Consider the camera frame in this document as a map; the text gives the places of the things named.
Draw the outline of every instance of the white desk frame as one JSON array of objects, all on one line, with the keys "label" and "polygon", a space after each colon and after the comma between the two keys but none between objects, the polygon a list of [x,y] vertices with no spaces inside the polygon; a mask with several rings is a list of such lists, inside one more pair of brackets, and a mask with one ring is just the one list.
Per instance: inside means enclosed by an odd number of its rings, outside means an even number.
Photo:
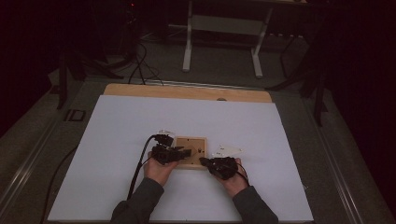
[{"label": "white desk frame", "polygon": [[267,11],[264,21],[240,20],[232,18],[210,17],[194,15],[192,13],[192,0],[189,2],[189,17],[187,20],[187,44],[184,52],[183,71],[189,72],[191,65],[191,32],[192,30],[205,30],[213,32],[223,32],[240,35],[257,35],[257,45],[251,49],[254,72],[256,78],[262,78],[262,66],[260,65],[259,52],[262,41],[267,30],[268,22],[271,18],[273,9]]}]

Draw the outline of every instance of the person's left hand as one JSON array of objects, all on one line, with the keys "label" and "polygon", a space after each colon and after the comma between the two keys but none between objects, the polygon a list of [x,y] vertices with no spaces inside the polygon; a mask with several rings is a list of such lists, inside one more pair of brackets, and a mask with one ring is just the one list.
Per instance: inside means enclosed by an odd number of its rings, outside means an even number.
[{"label": "person's left hand", "polygon": [[144,165],[143,169],[145,171],[145,177],[155,180],[161,186],[165,186],[169,175],[177,165],[178,161],[172,161],[162,165],[154,158],[150,158]]}]

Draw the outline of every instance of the sleeve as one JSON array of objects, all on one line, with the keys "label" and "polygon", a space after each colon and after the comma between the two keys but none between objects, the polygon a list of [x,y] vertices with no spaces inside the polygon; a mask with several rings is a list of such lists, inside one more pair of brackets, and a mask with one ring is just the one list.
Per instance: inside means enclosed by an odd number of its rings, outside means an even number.
[{"label": "sleeve", "polygon": [[144,178],[131,199],[120,202],[113,211],[112,224],[149,223],[154,207],[163,195],[163,187],[155,180]]},{"label": "sleeve", "polygon": [[243,223],[278,223],[275,213],[262,200],[253,186],[247,187],[233,196],[233,203],[241,215]]}]

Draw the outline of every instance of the dark background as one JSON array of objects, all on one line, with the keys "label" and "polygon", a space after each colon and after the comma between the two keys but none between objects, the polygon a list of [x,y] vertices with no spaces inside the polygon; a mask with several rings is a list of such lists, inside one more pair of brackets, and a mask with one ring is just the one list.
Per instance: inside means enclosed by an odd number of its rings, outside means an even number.
[{"label": "dark background", "polygon": [[[124,23],[122,3],[97,1],[2,1],[0,4],[1,67],[0,136],[50,89],[47,74],[58,67],[63,43],[72,41],[94,59],[116,49]],[[332,91],[376,184],[396,216],[396,104],[394,1],[359,1],[344,22],[342,48],[332,63],[326,86]],[[159,35],[168,22],[185,24],[186,1],[148,0],[139,18]],[[282,30],[293,11],[276,12],[269,30]],[[322,45],[318,55],[331,46]]]}]

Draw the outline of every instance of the floor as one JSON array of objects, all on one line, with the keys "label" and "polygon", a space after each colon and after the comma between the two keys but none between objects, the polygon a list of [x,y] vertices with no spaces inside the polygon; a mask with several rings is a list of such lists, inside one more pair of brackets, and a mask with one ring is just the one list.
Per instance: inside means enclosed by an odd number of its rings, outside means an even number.
[{"label": "floor", "polygon": [[[144,80],[150,85],[264,90],[285,80],[278,58],[287,43],[282,37],[268,36],[264,40],[260,53],[264,78],[257,79],[249,48],[226,47],[220,40],[214,46],[198,38],[207,34],[197,34],[193,39],[191,70],[182,72],[183,34],[183,29],[176,30],[167,42],[151,34],[143,36],[138,58],[146,52],[142,63],[144,78],[136,73],[131,83],[141,84]],[[302,39],[290,47],[285,55],[288,72],[298,64],[305,50]],[[108,83],[127,83],[135,67],[136,63],[131,63],[115,69],[114,73],[124,77],[118,80],[90,68],[86,68],[88,76],[83,82],[69,77],[69,95],[63,109],[57,109],[58,96],[49,92],[0,139],[0,192],[3,194],[0,223],[42,222],[72,160],[72,156],[66,155],[83,135],[97,98]],[[58,82],[57,75],[57,70],[49,74],[54,84]],[[326,91],[323,127],[319,127],[312,117],[313,99],[300,97],[300,85],[270,94],[306,186],[315,222],[395,223],[332,101],[331,92]],[[86,111],[87,116],[83,121],[64,120],[69,109]]]}]

